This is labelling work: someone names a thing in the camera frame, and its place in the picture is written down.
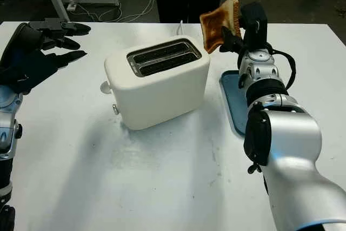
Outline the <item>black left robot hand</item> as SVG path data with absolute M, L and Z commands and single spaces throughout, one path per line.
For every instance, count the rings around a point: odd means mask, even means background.
M 35 50 L 55 47 L 76 51 L 80 45 L 72 36 L 89 34 L 91 28 L 82 23 L 68 22 L 60 18 L 21 23 L 11 36 L 1 57 L 1 67 L 8 68 L 17 59 L 16 55 L 28 55 Z

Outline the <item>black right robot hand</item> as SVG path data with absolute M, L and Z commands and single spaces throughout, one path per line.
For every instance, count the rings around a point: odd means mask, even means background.
M 221 28 L 223 44 L 220 52 L 254 51 L 264 49 L 267 43 L 268 19 L 259 2 L 252 2 L 241 7 L 239 25 L 245 30 L 244 37 L 234 35 L 225 26 Z

